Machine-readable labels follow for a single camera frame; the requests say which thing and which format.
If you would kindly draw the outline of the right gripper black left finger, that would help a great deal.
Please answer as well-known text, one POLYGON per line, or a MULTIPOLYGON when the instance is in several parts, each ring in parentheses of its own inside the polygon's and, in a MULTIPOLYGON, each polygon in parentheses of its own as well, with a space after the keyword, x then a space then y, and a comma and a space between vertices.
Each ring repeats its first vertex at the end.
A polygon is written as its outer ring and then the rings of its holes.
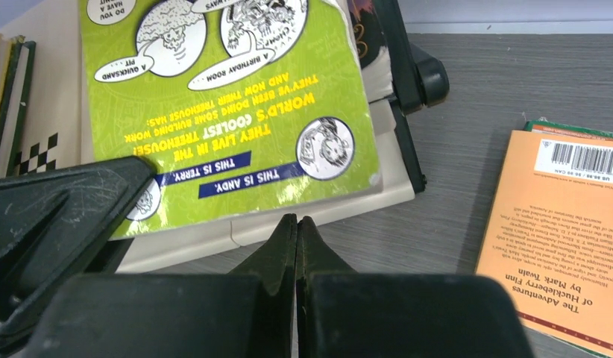
POLYGON ((27 357, 290 357, 298 220, 227 274, 82 274, 45 310, 27 357))

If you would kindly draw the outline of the light green spine book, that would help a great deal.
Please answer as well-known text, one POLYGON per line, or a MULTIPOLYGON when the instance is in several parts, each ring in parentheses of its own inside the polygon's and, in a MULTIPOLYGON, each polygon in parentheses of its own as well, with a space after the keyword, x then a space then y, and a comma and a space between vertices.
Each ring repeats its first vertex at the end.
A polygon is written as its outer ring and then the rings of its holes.
POLYGON ((380 190, 344 1, 80 1, 96 160, 157 171, 114 239, 380 190))

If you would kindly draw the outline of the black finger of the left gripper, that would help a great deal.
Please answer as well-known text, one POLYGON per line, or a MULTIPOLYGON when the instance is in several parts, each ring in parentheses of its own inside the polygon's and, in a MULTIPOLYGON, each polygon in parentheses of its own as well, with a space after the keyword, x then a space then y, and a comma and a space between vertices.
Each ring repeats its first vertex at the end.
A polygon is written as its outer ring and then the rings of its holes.
POLYGON ((123 157, 0 179, 0 346, 28 336, 55 294, 83 272, 154 179, 123 157))

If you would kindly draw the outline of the blue Jane Eyre book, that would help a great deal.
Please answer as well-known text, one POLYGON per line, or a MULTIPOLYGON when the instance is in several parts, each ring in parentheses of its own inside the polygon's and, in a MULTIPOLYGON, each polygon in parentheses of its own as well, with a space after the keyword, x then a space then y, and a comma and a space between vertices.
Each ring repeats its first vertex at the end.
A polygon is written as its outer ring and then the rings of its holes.
POLYGON ((348 14, 369 103, 393 94, 389 47, 374 1, 347 1, 348 14))

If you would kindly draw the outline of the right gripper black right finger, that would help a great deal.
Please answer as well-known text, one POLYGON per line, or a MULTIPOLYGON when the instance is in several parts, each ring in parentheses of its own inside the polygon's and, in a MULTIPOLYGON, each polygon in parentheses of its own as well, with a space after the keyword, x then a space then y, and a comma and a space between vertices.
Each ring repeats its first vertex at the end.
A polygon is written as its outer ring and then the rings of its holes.
POLYGON ((505 289, 463 274, 360 273, 298 224, 300 357, 532 357, 505 289))

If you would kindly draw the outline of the black Moon Sixpence book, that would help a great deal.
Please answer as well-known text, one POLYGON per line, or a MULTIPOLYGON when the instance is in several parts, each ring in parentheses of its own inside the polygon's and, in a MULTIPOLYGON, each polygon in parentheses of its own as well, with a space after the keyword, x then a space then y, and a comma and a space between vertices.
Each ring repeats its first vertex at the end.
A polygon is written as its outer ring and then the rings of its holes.
POLYGON ((19 160, 17 157, 19 156, 19 151, 21 150, 22 142, 23 142, 23 133, 25 130, 25 123, 28 112, 28 102, 31 93, 31 83, 32 77, 34 74, 34 62, 36 55, 37 43, 35 41, 27 41, 22 45, 22 51, 28 50, 28 58, 26 61, 24 80, 21 85, 21 95, 18 103, 18 111, 16 117, 16 127, 15 134, 13 138, 12 148, 10 150, 10 162, 6 171, 7 176, 13 176, 16 174, 16 168, 19 165, 19 160))

